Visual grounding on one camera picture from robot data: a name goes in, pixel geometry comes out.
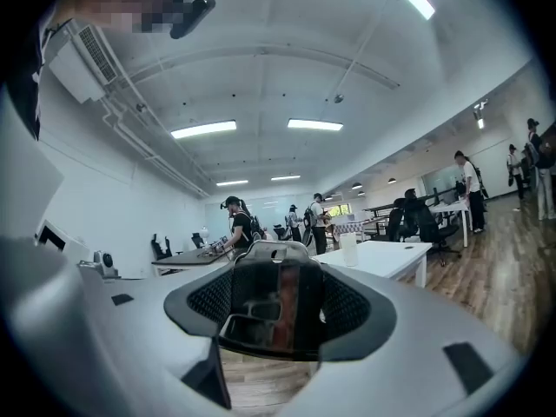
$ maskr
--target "window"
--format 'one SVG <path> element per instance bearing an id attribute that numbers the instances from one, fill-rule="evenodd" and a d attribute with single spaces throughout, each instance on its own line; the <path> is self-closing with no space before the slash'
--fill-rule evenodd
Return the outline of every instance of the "window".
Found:
<path id="1" fill-rule="evenodd" d="M 334 205 L 332 207 L 325 207 L 324 212 L 328 213 L 332 217 L 349 215 L 351 213 L 351 208 L 349 207 L 349 204 Z"/>

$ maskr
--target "white cup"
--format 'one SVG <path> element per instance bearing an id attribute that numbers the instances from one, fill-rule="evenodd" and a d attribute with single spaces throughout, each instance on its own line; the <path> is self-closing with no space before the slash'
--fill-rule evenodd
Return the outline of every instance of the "white cup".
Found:
<path id="1" fill-rule="evenodd" d="M 344 233 L 340 235 L 340 247 L 344 254 L 344 263 L 347 267 L 357 266 L 359 258 L 357 256 L 357 238 L 355 233 Z"/>

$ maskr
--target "air conditioner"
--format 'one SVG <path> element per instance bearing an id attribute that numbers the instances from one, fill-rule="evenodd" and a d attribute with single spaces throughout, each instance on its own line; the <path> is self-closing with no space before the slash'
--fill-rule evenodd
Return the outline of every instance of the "air conditioner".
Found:
<path id="1" fill-rule="evenodd" d="M 90 25 L 57 52 L 49 67 L 79 103 L 104 97 L 103 87 L 117 78 Z"/>
<path id="2" fill-rule="evenodd" d="M 90 25 L 85 26 L 73 39 L 79 53 L 89 65 L 91 71 L 95 73 L 101 85 L 108 85 L 117 78 L 116 70 L 104 54 L 95 31 Z"/>

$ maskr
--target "wooden floor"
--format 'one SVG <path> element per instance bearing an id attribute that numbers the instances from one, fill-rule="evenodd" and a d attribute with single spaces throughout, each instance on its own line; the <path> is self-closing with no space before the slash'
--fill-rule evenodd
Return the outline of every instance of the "wooden floor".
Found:
<path id="1" fill-rule="evenodd" d="M 530 352 L 556 300 L 556 221 L 539 222 L 531 194 L 519 212 L 517 196 L 489 202 L 486 231 L 448 243 L 461 259 L 427 264 L 427 289 L 459 303 L 522 354 Z M 413 282 L 408 277 L 402 282 Z M 309 379 L 307 363 L 271 361 L 222 350 L 232 407 L 238 415 L 275 414 Z"/>

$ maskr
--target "white desk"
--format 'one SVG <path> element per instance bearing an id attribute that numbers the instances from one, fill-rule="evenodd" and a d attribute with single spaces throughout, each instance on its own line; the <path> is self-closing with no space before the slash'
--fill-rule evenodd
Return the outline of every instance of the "white desk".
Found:
<path id="1" fill-rule="evenodd" d="M 428 242 L 365 241 L 357 245 L 359 263 L 351 269 L 361 270 L 384 278 L 399 278 L 416 269 L 415 285 L 424 288 L 427 283 Z M 346 267 L 342 250 L 314 257 L 319 262 Z"/>
<path id="2" fill-rule="evenodd" d="M 463 225 L 463 247 L 467 247 L 467 219 L 466 212 L 469 212 L 469 230 L 473 231 L 473 218 L 471 210 L 465 201 L 457 201 L 449 205 L 436 205 L 428 208 L 431 213 L 461 212 L 461 223 Z"/>

